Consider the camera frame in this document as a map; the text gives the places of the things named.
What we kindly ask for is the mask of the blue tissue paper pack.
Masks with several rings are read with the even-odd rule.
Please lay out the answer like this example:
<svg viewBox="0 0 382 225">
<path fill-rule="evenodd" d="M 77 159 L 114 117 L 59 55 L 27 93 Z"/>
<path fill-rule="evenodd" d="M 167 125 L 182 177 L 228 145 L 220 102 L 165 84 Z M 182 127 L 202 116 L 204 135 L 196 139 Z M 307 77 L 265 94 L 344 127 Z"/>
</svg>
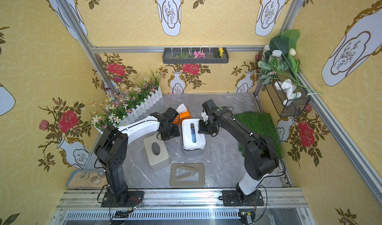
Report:
<svg viewBox="0 0 382 225">
<path fill-rule="evenodd" d="M 191 127 L 192 142 L 196 143 L 197 142 L 197 137 L 196 137 L 196 131 L 195 131 L 194 123 L 191 123 L 190 127 Z"/>
</svg>

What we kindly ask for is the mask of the white tissue box lid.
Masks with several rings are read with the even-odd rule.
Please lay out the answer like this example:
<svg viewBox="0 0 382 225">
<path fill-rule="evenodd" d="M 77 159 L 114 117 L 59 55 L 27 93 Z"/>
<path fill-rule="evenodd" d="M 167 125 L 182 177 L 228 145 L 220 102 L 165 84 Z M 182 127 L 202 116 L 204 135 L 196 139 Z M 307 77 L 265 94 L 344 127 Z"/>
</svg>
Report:
<svg viewBox="0 0 382 225">
<path fill-rule="evenodd" d="M 182 121 L 183 148 L 185 151 L 204 150 L 206 139 L 199 133 L 198 118 L 184 119 Z"/>
</svg>

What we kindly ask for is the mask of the grey tissue box base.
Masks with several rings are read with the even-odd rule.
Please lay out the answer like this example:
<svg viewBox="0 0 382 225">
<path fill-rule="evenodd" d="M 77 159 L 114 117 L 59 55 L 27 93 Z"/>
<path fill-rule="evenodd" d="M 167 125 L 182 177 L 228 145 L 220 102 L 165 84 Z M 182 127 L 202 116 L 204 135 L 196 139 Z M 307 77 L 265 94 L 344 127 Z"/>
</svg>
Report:
<svg viewBox="0 0 382 225">
<path fill-rule="evenodd" d="M 198 148 L 198 149 L 194 149 L 194 150 L 188 150 L 188 149 L 184 148 L 183 151 L 184 151 L 184 155 L 186 157 L 195 157 L 195 156 L 202 155 L 204 152 L 204 149 Z"/>
</svg>

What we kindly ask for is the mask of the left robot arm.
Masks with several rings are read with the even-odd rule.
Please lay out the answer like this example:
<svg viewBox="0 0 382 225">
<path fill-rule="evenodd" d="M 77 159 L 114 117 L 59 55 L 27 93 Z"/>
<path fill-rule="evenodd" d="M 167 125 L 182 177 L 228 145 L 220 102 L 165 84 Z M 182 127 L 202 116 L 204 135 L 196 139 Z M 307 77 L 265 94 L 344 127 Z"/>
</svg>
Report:
<svg viewBox="0 0 382 225">
<path fill-rule="evenodd" d="M 153 112 L 135 123 L 121 127 L 108 125 L 103 130 L 94 153 L 105 170 L 108 201 L 121 207 L 129 202 L 128 186 L 122 168 L 129 143 L 155 131 L 162 140 L 179 137 L 179 127 L 174 124 L 174 121 L 179 118 L 179 113 L 174 108 L 168 108 L 163 114 Z"/>
</svg>

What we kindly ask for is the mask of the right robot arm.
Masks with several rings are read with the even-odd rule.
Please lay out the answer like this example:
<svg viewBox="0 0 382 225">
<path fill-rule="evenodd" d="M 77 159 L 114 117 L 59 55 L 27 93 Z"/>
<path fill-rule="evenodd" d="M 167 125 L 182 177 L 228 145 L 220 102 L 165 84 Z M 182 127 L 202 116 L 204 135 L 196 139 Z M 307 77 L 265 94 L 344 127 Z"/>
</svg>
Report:
<svg viewBox="0 0 382 225">
<path fill-rule="evenodd" d="M 246 173 L 238 183 L 237 190 L 241 196 L 252 195 L 265 178 L 279 167 L 279 156 L 270 136 L 259 135 L 244 123 L 236 119 L 228 107 L 218 107 L 213 100 L 203 103 L 203 119 L 199 120 L 199 133 L 218 135 L 223 128 L 244 147 L 244 167 Z"/>
</svg>

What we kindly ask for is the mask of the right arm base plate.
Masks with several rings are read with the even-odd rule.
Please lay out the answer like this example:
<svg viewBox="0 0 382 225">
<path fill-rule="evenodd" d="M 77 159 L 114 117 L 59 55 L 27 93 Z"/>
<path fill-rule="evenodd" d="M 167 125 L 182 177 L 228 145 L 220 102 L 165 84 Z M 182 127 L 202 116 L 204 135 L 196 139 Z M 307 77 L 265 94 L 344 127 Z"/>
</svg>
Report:
<svg viewBox="0 0 382 225">
<path fill-rule="evenodd" d="M 260 190 L 256 190 L 250 195 L 244 195 L 237 190 L 223 190 L 218 199 L 223 201 L 225 207 L 264 205 L 263 195 Z"/>
</svg>

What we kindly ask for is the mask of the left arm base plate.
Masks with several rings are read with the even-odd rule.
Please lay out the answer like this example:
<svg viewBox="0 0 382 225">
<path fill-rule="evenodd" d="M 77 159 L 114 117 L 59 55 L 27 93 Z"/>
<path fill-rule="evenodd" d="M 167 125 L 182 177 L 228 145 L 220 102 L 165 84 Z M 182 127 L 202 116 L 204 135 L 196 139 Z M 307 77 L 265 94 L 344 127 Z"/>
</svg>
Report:
<svg viewBox="0 0 382 225">
<path fill-rule="evenodd" d="M 143 201 L 143 191 L 124 191 L 119 196 L 112 192 L 106 192 L 101 207 L 102 208 L 132 208 Z"/>
</svg>

